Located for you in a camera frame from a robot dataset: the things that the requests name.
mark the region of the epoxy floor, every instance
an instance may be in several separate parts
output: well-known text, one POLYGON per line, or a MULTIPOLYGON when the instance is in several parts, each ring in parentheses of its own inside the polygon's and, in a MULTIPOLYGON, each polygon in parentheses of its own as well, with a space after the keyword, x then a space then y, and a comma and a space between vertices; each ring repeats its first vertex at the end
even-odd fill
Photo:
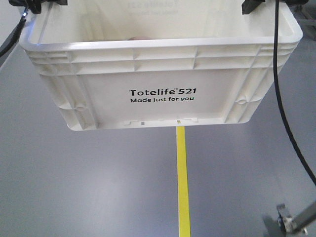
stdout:
MULTIPOLYGON (((279 80, 316 172, 316 41, 303 29, 279 80)), ((70 131, 19 47, 0 69, 0 106, 0 236, 178 236, 175 128, 70 131)), ((186 138, 193 237, 280 237, 276 205, 297 215, 315 200, 273 87, 250 122, 186 138)))

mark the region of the yellow tape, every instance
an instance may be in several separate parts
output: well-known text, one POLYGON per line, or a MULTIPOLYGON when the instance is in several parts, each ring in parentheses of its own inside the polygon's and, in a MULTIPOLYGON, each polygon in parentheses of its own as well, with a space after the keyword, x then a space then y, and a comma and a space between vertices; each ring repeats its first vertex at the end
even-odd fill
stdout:
POLYGON ((179 237, 190 237, 189 187, 185 128, 177 127, 179 237))

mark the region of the black clamp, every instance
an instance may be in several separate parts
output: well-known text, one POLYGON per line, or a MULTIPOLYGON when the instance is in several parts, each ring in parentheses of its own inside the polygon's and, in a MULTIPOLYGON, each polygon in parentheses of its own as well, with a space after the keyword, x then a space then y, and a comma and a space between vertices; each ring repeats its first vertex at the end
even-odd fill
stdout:
POLYGON ((68 5, 67 0, 9 0, 12 6, 23 6, 30 9, 33 14, 41 13, 41 4, 45 1, 54 1, 59 5, 68 5))
MULTIPOLYGON (((261 3, 265 2, 266 0, 245 0, 243 4, 241 5, 242 9, 242 14, 243 15, 248 15, 251 13, 254 9, 257 8, 261 3)), ((308 2, 309 0, 284 0, 284 2, 288 6, 293 6, 293 5, 304 5, 308 2)))

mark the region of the metal bracket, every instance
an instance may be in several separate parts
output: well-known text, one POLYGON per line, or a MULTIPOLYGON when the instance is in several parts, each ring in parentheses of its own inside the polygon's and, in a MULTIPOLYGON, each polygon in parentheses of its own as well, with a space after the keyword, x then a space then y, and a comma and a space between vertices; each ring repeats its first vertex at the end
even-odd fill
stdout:
POLYGON ((284 203, 276 206, 279 218, 278 223, 281 230, 287 234, 306 234, 306 226, 316 220, 316 201, 302 211, 295 218, 292 217, 284 203))

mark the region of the white wall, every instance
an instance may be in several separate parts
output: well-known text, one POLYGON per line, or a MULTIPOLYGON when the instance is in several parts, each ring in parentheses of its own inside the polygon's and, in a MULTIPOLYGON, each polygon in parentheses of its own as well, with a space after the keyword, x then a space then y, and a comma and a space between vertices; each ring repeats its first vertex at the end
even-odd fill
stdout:
POLYGON ((0 0, 0 45, 3 44, 19 20, 18 8, 11 6, 8 0, 0 0))

